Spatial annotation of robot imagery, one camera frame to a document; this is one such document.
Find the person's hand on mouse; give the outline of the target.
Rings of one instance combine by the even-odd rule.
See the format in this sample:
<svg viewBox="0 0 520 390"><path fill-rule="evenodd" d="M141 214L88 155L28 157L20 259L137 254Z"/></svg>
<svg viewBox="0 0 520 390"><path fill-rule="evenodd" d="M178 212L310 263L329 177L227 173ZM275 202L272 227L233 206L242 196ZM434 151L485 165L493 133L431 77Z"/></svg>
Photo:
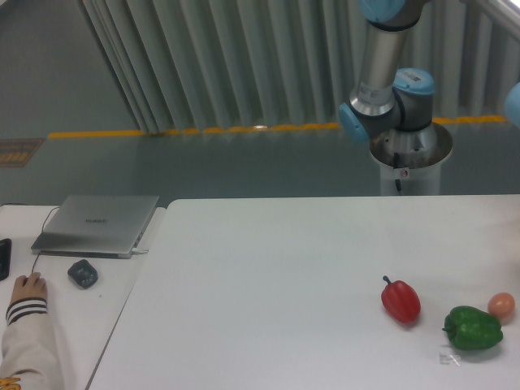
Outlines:
<svg viewBox="0 0 520 390"><path fill-rule="evenodd" d="M27 299L46 301L47 297L46 280L41 277L40 272L33 272L29 276L21 275L15 280L10 303Z"/></svg>

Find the cream striped sleeve forearm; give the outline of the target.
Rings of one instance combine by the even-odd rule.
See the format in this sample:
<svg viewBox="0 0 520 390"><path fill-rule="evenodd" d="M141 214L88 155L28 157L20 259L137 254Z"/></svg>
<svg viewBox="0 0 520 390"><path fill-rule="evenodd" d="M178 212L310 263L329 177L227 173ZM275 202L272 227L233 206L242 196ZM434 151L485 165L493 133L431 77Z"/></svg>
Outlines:
<svg viewBox="0 0 520 390"><path fill-rule="evenodd" d="M43 298L11 303L2 337L2 389L64 389L54 326Z"/></svg>

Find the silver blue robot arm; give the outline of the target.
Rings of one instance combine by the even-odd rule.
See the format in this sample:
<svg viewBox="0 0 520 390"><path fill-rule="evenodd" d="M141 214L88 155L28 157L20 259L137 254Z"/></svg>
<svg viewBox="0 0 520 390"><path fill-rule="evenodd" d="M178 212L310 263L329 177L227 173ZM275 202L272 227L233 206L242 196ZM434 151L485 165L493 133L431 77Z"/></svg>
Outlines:
<svg viewBox="0 0 520 390"><path fill-rule="evenodd" d="M515 1L360 1L361 71L339 109L351 139L391 150L451 141L437 114L519 121L519 4Z"/></svg>

